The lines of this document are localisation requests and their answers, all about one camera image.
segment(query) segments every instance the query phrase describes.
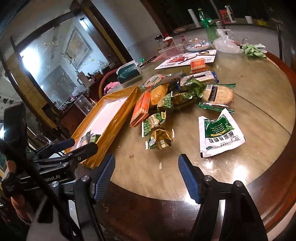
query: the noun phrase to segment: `blue and white plate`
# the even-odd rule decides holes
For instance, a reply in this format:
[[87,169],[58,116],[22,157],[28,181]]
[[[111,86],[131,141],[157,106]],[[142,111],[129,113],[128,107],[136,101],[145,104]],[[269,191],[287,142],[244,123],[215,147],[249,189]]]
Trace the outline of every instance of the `blue and white plate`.
[[211,42],[198,42],[185,47],[190,52],[199,52],[203,50],[207,50],[211,47]]

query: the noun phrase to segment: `green cloth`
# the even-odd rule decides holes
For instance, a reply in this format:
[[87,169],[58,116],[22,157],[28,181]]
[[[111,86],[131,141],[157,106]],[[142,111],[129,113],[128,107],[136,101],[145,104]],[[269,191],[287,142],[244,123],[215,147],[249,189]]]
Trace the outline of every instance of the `green cloth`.
[[256,48],[253,44],[245,44],[242,49],[244,50],[244,54],[246,56],[258,56],[262,58],[266,58],[265,54],[261,52],[260,49]]

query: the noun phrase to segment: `white cup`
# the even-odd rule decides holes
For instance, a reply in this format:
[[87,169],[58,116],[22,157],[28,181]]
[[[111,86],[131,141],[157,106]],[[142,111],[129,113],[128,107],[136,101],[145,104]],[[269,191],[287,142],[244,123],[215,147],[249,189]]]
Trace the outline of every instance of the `white cup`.
[[251,16],[245,16],[246,20],[247,20],[247,23],[249,24],[253,24],[253,19]]

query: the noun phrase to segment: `white medicine packet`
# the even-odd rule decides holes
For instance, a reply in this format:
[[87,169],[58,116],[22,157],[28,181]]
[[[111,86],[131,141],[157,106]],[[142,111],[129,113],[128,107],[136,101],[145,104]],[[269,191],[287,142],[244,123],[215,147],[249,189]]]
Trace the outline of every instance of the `white medicine packet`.
[[222,110],[217,120],[204,116],[198,118],[201,157],[214,156],[237,148],[246,139],[227,109]]

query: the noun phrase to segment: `round wooden table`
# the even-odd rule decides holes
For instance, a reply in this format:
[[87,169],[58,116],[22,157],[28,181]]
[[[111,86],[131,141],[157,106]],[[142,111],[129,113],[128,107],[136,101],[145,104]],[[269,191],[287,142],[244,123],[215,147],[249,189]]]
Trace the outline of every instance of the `round wooden table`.
[[[145,150],[141,127],[121,128],[108,153],[116,168],[104,199],[95,206],[100,223],[128,240],[187,240],[199,205],[192,200],[178,169],[185,153],[193,165],[216,180],[241,180],[252,196],[267,231],[290,210],[296,199],[295,73],[272,59],[217,52],[214,63],[220,83],[236,83],[232,114],[246,142],[212,158],[201,158],[198,117],[216,119],[218,112],[190,105],[167,115],[174,129],[171,147]],[[157,73],[169,74],[190,66],[154,70],[163,60],[143,68],[124,87],[141,85]],[[225,201],[220,201],[213,240],[219,238]]]

